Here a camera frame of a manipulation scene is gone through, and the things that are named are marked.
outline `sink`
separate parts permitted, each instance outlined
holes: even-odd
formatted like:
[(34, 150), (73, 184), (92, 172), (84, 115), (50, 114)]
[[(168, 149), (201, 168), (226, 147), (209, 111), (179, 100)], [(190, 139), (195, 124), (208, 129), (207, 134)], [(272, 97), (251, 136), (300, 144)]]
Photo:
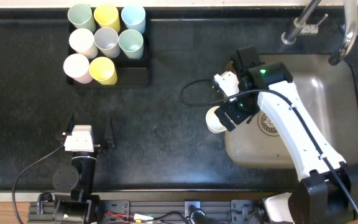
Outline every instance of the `sink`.
[[(293, 76), (301, 100), (317, 127), (348, 164), (358, 162), (358, 106), (354, 76), (329, 55), (260, 55), (261, 61), (283, 62)], [(226, 151), (248, 168), (293, 168), (291, 156), (269, 118), (261, 112), (225, 133)]]

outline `black countertop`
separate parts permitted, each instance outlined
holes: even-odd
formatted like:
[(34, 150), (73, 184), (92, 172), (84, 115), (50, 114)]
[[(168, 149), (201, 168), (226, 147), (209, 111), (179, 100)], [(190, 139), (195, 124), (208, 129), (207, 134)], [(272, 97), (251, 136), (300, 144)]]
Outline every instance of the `black countertop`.
[[(0, 11), (0, 190), (9, 190), (23, 168), (57, 147), (55, 135), (72, 114), (77, 124), (93, 125), (95, 135), (112, 117), (117, 148), (98, 158), (95, 191), (294, 189), (295, 170), (246, 169), (233, 163), (224, 135), (206, 127), (209, 108), (182, 105), (179, 92), (193, 80), (221, 73), (230, 55), (247, 45), (255, 45), (260, 54), (338, 50), (342, 10), (318, 10), (312, 21), (330, 11), (319, 34), (299, 37), (292, 46), (282, 44), (280, 36), (300, 9), (200, 10), (149, 9), (150, 86), (108, 90), (66, 84), (65, 10), (32, 11), (29, 16)], [(355, 71), (358, 93), (358, 40), (347, 61)], [(214, 99), (207, 84), (189, 92), (194, 101)], [(31, 168), (19, 190), (52, 190), (53, 173), (69, 164), (70, 157), (61, 151)]]

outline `wall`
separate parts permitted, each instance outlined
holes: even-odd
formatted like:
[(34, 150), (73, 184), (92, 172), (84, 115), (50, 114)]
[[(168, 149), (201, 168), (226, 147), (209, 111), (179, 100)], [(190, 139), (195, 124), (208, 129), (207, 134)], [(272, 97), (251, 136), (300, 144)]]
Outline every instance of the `wall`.
[[(305, 6), (310, 0), (0, 0), (0, 7), (70, 7), (76, 3), (97, 6), (113, 2), (116, 6)], [(322, 0), (320, 6), (343, 5), (343, 0)]]

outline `drain strainer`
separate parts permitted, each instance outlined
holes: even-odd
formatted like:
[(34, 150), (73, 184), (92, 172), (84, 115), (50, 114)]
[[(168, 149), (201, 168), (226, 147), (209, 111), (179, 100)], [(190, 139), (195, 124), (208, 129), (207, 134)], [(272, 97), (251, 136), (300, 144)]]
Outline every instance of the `drain strainer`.
[(268, 118), (263, 111), (261, 111), (258, 115), (258, 125), (260, 130), (262, 130), (265, 134), (270, 136), (278, 136), (277, 129), (274, 126), (272, 120), (270, 120), (270, 118)]

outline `faucet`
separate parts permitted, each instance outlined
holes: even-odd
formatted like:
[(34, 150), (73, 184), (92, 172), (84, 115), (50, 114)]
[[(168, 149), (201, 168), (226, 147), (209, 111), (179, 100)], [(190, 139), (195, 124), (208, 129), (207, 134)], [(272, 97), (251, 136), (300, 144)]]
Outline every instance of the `faucet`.
[[(318, 33), (318, 26), (322, 21), (327, 18), (326, 15), (316, 25), (307, 25), (306, 21), (310, 17), (311, 13), (317, 8), (321, 0), (311, 0), (311, 2), (305, 7), (301, 15), (294, 19), (288, 32), (284, 32), (281, 36), (284, 44), (294, 44), (298, 35), (315, 35)], [(344, 40), (341, 48), (333, 53), (328, 62), (330, 65), (337, 65), (350, 51), (356, 40), (358, 31), (358, 13), (357, 13), (357, 1), (356, 0), (344, 0), (344, 11), (346, 18), (346, 29)]]

